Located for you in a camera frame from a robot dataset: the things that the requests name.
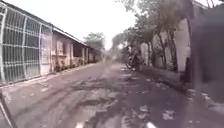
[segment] fence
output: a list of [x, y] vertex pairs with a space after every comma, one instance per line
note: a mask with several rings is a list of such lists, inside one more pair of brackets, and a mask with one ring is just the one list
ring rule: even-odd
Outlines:
[[46, 41], [51, 39], [52, 29], [3, 4], [0, 23], [2, 81], [12, 83], [40, 76], [41, 62], [50, 64], [50, 47]]

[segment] motorcycle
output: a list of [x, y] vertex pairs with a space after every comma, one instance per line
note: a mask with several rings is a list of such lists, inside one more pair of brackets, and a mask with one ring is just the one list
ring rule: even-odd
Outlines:
[[128, 55], [125, 63], [126, 67], [130, 70], [140, 70], [141, 59], [138, 55]]

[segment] sky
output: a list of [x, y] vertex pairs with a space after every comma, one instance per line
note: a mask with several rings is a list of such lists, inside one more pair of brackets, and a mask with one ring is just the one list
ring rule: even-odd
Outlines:
[[[103, 32], [105, 48], [112, 45], [112, 38], [133, 26], [135, 17], [126, 12], [123, 4], [115, 0], [5, 0], [60, 29], [84, 40], [90, 32]], [[206, 0], [197, 0], [207, 5]]]

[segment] sidewalk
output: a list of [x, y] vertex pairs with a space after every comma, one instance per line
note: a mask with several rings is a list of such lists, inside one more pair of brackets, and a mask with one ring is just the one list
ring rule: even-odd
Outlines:
[[224, 115], [224, 103], [218, 103], [215, 99], [212, 99], [212, 96], [209, 95], [209, 91], [211, 90], [209, 90], [208, 87], [203, 86], [203, 89], [198, 89], [198, 87], [192, 88], [192, 86], [180, 82], [180, 75], [178, 73], [157, 69], [154, 67], [143, 66], [140, 73], [150, 76], [156, 81], [165, 83], [170, 88], [185, 94], [191, 100], [195, 100], [198, 103], [206, 106], [208, 109]]
[[167, 84], [169, 87], [182, 92], [187, 93], [190, 86], [180, 82], [180, 75], [167, 70], [157, 69], [151, 66], [143, 66], [141, 73], [156, 79], [159, 82]]
[[50, 74], [47, 74], [47, 75], [44, 75], [44, 76], [41, 76], [41, 77], [37, 77], [37, 78], [34, 78], [34, 79], [30, 79], [30, 80], [27, 80], [27, 81], [8, 84], [8, 85], [2, 86], [2, 87], [0, 86], [0, 89], [2, 89], [3, 92], [14, 92], [14, 91], [19, 90], [20, 88], [23, 88], [23, 87], [26, 87], [26, 86], [29, 86], [29, 85], [32, 85], [32, 84], [35, 84], [35, 83], [46, 82], [47, 80], [53, 79], [53, 78], [58, 77], [60, 75], [66, 75], [69, 72], [78, 71], [78, 70], [87, 68], [89, 66], [93, 66], [95, 64], [96, 63], [92, 63], [92, 64], [88, 64], [88, 65], [84, 65], [84, 66], [80, 66], [80, 67], [76, 67], [76, 68], [72, 68], [72, 69], [67, 69], [67, 70], [64, 70], [64, 71], [61, 71], [61, 72], [50, 73]]

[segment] road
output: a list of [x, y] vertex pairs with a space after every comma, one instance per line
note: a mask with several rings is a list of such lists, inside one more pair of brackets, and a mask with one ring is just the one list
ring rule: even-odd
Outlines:
[[[118, 62], [65, 72], [8, 93], [18, 128], [223, 128], [222, 116]], [[7, 128], [0, 116], [0, 128]]]

